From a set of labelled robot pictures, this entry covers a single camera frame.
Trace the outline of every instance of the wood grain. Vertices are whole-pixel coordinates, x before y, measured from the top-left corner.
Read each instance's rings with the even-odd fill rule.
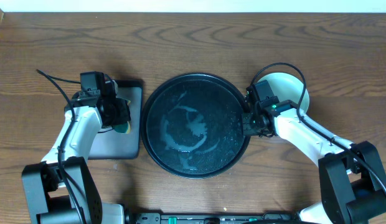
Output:
[[[36,68],[74,80],[90,70],[139,78],[146,100],[187,72],[214,73],[243,93],[259,69],[279,61],[304,72],[309,115],[340,136],[375,144],[386,170],[386,14],[7,14],[0,31],[0,223],[29,223],[21,171],[48,152],[64,121],[64,99]],[[134,212],[262,213],[320,200],[316,166],[280,138],[253,138],[236,165],[204,180],[167,173],[140,146],[135,160],[89,162],[104,202]],[[371,223],[386,223],[386,214]]]

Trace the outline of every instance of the black cable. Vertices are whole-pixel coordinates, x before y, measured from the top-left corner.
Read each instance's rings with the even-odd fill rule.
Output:
[[[106,131],[99,131],[99,132],[98,132],[98,134],[106,133],[106,132],[108,132],[108,131],[112,131],[112,130],[114,130],[114,128],[111,128],[111,129],[109,129],[109,130],[106,130]]]
[[[71,97],[71,99],[77,99],[79,96],[80,96],[80,92],[81,91],[78,91],[78,92],[76,92],[76,93],[74,93],[74,95]]]
[[[356,159],[356,161],[362,165],[375,179],[376,181],[380,184],[385,196],[386,196],[386,187],[384,185],[384,183],[381,181],[380,177],[374,172],[373,168],[371,168],[371,166],[368,165],[368,163],[366,163],[365,161],[363,161],[358,155],[356,155],[355,153],[353,153],[350,149],[346,148],[345,146],[343,146],[342,144],[340,144],[339,142],[337,142],[334,138],[330,138],[329,136],[325,135],[324,133],[322,133],[320,130],[316,129],[315,127],[312,127],[302,116],[301,116],[301,113],[299,111],[300,107],[301,107],[301,103],[303,101],[303,98],[304,98],[304,95],[305,95],[305,91],[306,91],[306,81],[305,81],[305,77],[303,75],[303,73],[297,68],[295,67],[294,65],[292,64],[289,64],[289,63],[284,63],[284,62],[277,62],[277,63],[273,63],[271,65],[268,65],[266,67],[264,67],[263,69],[261,69],[253,78],[253,80],[251,81],[251,85],[254,84],[254,81],[257,79],[257,77],[263,72],[265,71],[266,69],[270,68],[270,67],[273,67],[273,66],[276,66],[276,65],[286,65],[286,66],[289,66],[291,68],[293,68],[294,70],[296,70],[299,75],[301,76],[301,79],[303,80],[303,92],[301,94],[301,96],[299,97],[299,101],[298,101],[298,106],[297,106],[297,117],[298,119],[304,123],[307,127],[309,127],[312,131],[314,131],[315,133],[319,134],[320,136],[324,137],[326,140],[328,140],[330,143],[333,143],[335,144],[336,146],[340,147],[341,149],[343,149],[344,151],[346,151],[348,154],[350,154],[354,159]]]
[[[68,82],[68,83],[81,84],[81,83],[78,82],[78,81],[65,80],[65,79],[63,79],[63,78],[57,78],[57,77],[53,77],[53,76],[51,76],[51,75],[47,75],[47,74],[45,74],[43,71],[38,70],[38,69],[37,69],[37,72],[38,72],[40,75],[43,75],[43,76],[46,75],[46,76],[48,76],[49,78],[54,79],[54,80],[59,80],[59,81],[62,81],[62,82]]]
[[[68,194],[70,195],[70,198],[71,198],[72,202],[74,203],[75,209],[77,210],[80,222],[82,224],[86,224],[82,208],[78,204],[78,201],[77,201],[77,198],[75,197],[73,189],[71,188],[70,183],[68,182],[68,179],[67,179],[68,175],[67,175],[66,171],[64,170],[64,167],[63,167],[63,164],[62,164],[63,149],[64,149],[65,142],[67,140],[67,136],[70,134],[70,132],[71,132],[71,130],[73,128],[73,125],[75,123],[75,112],[74,112],[74,109],[72,107],[70,99],[67,97],[67,95],[64,93],[64,91],[61,89],[61,87],[55,81],[53,81],[53,79],[50,76],[46,75],[44,72],[42,72],[42,71],[40,71],[38,69],[37,69],[37,72],[39,74],[43,75],[46,79],[48,79],[60,91],[60,93],[66,99],[68,107],[71,110],[72,119],[71,119],[70,125],[68,126],[68,128],[67,128],[67,130],[66,130],[66,132],[65,132],[65,134],[64,134],[64,136],[62,138],[62,141],[60,142],[60,145],[57,147],[57,149],[58,149],[57,162],[58,162],[58,165],[59,165],[60,175],[62,175],[62,177],[63,177],[64,184],[65,184],[65,186],[67,188]]]

